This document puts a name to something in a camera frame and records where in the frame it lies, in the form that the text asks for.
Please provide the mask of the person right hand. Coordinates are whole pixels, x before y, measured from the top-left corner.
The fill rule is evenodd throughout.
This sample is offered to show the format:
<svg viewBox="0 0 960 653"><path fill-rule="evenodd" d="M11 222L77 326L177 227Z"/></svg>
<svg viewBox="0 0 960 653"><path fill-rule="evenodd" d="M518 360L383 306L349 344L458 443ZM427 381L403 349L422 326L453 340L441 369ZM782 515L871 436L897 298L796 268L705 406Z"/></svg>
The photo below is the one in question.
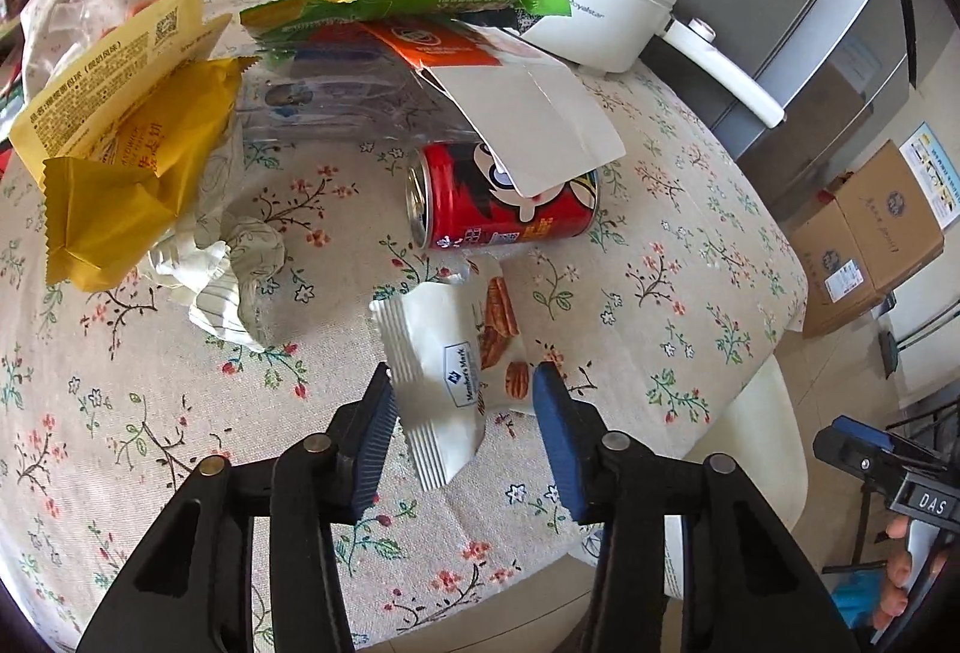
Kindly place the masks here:
<svg viewBox="0 0 960 653"><path fill-rule="evenodd" d="M903 539L907 537L910 529L910 518L907 516L896 515L893 520L885 526L885 533L890 539ZM939 575L940 570L944 568L947 562L947 550L937 552L932 564L931 572ZM907 583L913 570L913 557L906 550L901 550L896 554L890 555L885 567L885 577L882 578L880 585L880 598L878 605L874 607L872 613L872 627L880 632L889 627L889 623L900 617L908 607Z"/></svg>

